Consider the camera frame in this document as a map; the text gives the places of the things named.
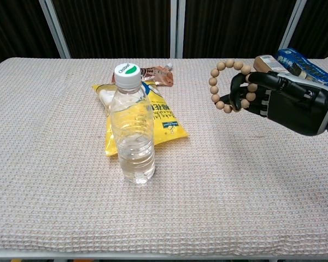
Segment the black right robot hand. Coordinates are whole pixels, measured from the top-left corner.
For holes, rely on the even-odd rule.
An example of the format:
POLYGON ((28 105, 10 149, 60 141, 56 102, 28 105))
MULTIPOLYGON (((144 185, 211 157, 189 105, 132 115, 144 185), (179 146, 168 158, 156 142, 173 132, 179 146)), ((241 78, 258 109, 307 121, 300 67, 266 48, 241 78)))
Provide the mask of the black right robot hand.
POLYGON ((248 93, 253 100, 246 110, 252 114, 305 136, 328 131, 327 86, 287 73, 239 73, 231 80, 229 94, 219 100, 240 110, 248 93))

